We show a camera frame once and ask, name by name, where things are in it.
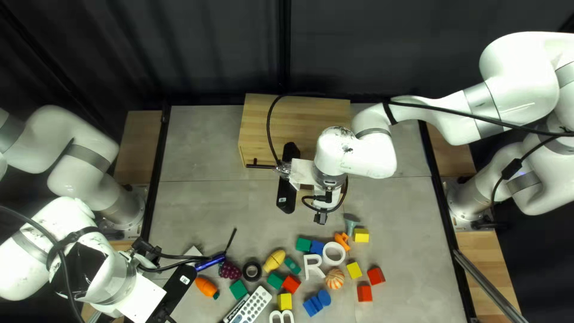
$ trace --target orange toy piece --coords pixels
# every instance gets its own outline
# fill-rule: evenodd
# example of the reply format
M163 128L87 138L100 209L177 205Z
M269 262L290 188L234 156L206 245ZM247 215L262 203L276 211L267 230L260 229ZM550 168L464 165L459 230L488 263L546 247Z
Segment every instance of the orange toy piece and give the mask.
M281 266L283 261L285 260L285 250L277 250L267 258L265 264L263 265L263 270L265 272L270 272L271 270L275 270Z
M367 275L369 276L371 285L384 283L386 281L385 276L383 275L383 271L379 267L375 267L367 271Z
M217 299L219 297L217 287L205 278L197 277L195 279L195 286L197 286L197 288L207 297L212 297L213 299Z
M372 302L373 294L371 293L371 286L357 286L357 296L359 297L359 302Z
M335 233L335 242L342 245L343 249L345 249L345 251L349 251L351 250L351 247L349 247L349 245L347 244L347 240L349 240L349 236L346 233Z

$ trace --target green cube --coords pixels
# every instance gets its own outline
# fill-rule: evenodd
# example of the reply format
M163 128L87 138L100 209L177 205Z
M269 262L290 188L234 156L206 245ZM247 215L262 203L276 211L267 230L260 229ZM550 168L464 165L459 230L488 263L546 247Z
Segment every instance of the green cube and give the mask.
M297 275L297 274L299 274L299 272L301 272L301 267L297 266L297 264L291 258L285 259L285 265L287 265L287 267L289 267L291 272L293 272L295 275Z
M231 293L235 297L235 299L241 299L245 294L247 294L247 288L241 280L236 281L231 286L229 286Z
M311 240L298 238L295 249L303 252L309 252L309 250L311 250Z
M279 276L278 274L272 272L269 277L267 278L267 282L269 285L275 287L276 290L281 289L285 278Z

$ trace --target toy orange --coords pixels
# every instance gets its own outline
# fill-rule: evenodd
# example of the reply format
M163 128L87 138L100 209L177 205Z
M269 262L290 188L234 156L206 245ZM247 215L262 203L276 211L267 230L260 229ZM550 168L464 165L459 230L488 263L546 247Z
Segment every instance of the toy orange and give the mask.
M332 269L325 277L325 283L327 283L330 289L339 289L343 287L343 283L345 283L345 274L338 268Z

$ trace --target red block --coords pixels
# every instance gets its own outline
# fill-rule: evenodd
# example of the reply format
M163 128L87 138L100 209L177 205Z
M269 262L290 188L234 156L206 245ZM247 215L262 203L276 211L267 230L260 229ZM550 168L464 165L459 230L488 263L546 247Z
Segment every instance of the red block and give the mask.
M359 302L372 302L373 295L371 293L371 286L357 286L357 296L359 297Z
M297 290L297 288L299 288L300 284L301 284L301 281L299 281L297 279L297 277L295 277L293 275L289 275L289 276L287 276L287 278L285 278L285 281L283 281L282 286L291 294L295 294L295 291Z
M383 276L383 271L377 267L367 271L371 285L376 285L385 282L385 276Z

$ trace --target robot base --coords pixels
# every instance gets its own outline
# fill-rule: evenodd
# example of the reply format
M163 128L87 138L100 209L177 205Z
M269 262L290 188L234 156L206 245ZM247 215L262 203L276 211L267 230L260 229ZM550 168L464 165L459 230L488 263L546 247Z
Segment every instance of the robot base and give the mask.
M481 228L480 223L493 223L492 213L490 209L479 212L471 220L455 214L450 208L453 203L451 196L456 192L462 184L459 184L456 178L443 179L443 190L447 203L449 204L449 213L451 215L451 224L455 232L469 232L469 231L490 231L493 228Z

